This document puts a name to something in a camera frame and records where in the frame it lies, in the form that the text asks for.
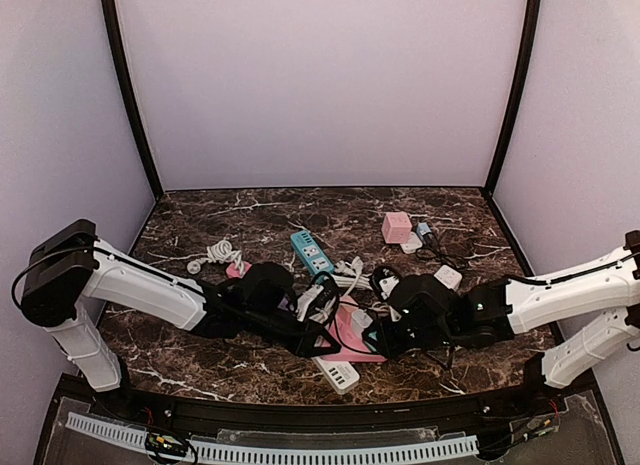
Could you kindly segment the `pink adapter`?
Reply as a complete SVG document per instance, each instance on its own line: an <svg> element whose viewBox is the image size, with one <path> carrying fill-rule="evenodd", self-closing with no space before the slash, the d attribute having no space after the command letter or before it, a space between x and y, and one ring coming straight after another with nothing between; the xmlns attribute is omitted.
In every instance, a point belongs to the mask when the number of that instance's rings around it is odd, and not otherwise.
<svg viewBox="0 0 640 465"><path fill-rule="evenodd" d="M251 268L251 264L246 261L232 262L225 270L228 278L242 278Z"/></svg>

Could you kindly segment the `white round power plug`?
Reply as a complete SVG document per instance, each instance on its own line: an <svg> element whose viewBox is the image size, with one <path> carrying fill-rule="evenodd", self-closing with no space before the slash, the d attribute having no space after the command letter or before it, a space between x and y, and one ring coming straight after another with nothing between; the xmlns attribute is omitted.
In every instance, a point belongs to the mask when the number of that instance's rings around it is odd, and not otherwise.
<svg viewBox="0 0 640 465"><path fill-rule="evenodd" d="M450 290L457 291L462 282L462 274L448 265L442 265L434 277Z"/></svg>

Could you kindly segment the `white square adapter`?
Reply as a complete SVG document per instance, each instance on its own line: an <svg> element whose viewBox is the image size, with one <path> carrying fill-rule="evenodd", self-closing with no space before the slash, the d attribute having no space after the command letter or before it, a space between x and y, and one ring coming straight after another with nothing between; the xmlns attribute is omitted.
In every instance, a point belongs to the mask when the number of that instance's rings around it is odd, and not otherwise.
<svg viewBox="0 0 640 465"><path fill-rule="evenodd" d="M410 232L407 241L402 243L400 247L405 254L414 254L423 245L421 238L415 232Z"/></svg>

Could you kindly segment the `light blue charger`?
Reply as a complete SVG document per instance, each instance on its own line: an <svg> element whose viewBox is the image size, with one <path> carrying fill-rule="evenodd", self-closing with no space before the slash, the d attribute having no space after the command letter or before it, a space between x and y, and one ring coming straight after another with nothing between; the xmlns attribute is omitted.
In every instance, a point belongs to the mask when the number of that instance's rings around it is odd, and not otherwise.
<svg viewBox="0 0 640 465"><path fill-rule="evenodd" d="M436 243L436 237L433 231L431 230L429 225L425 222L419 222L417 224L416 234L425 245L431 246Z"/></svg>

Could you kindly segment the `pink cube socket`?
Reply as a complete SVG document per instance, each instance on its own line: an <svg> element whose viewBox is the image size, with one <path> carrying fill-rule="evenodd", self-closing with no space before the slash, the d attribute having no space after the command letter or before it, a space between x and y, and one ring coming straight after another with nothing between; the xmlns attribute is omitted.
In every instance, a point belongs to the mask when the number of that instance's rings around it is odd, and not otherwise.
<svg viewBox="0 0 640 465"><path fill-rule="evenodd" d="M409 242L412 223L406 212L387 212L382 223L382 235L387 244L405 244Z"/></svg>

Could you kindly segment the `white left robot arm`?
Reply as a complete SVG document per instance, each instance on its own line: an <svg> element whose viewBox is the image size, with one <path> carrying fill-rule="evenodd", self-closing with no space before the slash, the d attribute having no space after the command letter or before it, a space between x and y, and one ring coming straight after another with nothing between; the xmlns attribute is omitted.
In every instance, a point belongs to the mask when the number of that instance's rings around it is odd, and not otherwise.
<svg viewBox="0 0 640 465"><path fill-rule="evenodd" d="M112 302L159 318L204 338L233 338L247 330L283 344L293 355L315 358L340 352L331 336L340 292L322 272L306 296L294 292L293 276L266 262L219 284L177 277L144 264L78 219L33 249L14 279L14 305L45 329L97 393L126 385L126 366L109 349L82 305Z"/></svg>

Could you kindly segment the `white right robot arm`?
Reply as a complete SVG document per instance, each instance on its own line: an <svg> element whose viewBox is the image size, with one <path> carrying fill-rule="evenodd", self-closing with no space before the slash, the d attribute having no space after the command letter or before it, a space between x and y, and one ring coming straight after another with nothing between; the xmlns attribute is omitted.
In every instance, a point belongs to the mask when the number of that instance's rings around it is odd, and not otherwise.
<svg viewBox="0 0 640 465"><path fill-rule="evenodd" d="M551 322L594 313L560 345L526 364L526 380L562 389L639 336L639 233L591 262L532 278L505 276L459 295L436 276L379 267L371 284L388 306L362 340L387 359L410 349L467 349L514 339Z"/></svg>

